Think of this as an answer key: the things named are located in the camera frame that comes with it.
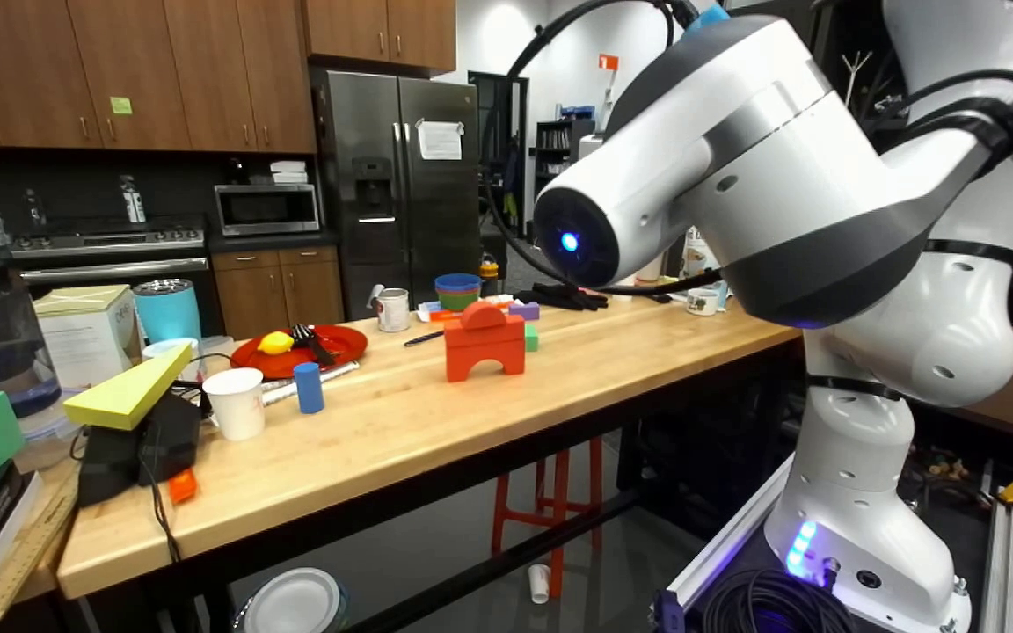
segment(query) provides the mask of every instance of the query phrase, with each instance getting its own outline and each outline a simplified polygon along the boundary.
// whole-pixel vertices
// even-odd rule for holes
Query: microwave
[[[311,182],[216,185],[222,236],[319,232],[324,209]]]

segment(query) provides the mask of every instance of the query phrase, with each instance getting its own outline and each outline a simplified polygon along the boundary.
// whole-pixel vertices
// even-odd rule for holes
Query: refrigerator
[[[435,300],[435,274],[474,274],[474,87],[315,69],[313,91],[349,316],[367,316],[373,286],[408,289],[413,304],[423,304]]]

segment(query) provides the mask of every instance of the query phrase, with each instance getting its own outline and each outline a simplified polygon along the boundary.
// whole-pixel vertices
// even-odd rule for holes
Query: red block
[[[481,357],[504,362],[504,374],[527,368],[523,319],[507,316],[504,305],[470,304],[456,323],[443,327],[446,379],[467,379]]]

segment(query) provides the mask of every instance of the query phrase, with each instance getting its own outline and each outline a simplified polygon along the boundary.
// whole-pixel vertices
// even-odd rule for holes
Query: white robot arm
[[[901,393],[959,407],[1013,377],[1013,209],[988,204],[1013,185],[1013,0],[884,9],[918,95],[903,145],[864,142],[783,21],[735,19],[625,87],[609,142],[541,190],[536,236],[609,286],[697,224],[748,312],[807,332],[807,427],[763,536],[794,577],[836,570],[863,620],[935,633],[966,629],[970,602],[896,500]]]

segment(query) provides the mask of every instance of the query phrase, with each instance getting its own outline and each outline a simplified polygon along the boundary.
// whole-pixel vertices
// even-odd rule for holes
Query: green container
[[[470,304],[477,304],[477,274],[439,274],[435,279],[435,300],[446,312],[464,312]]]

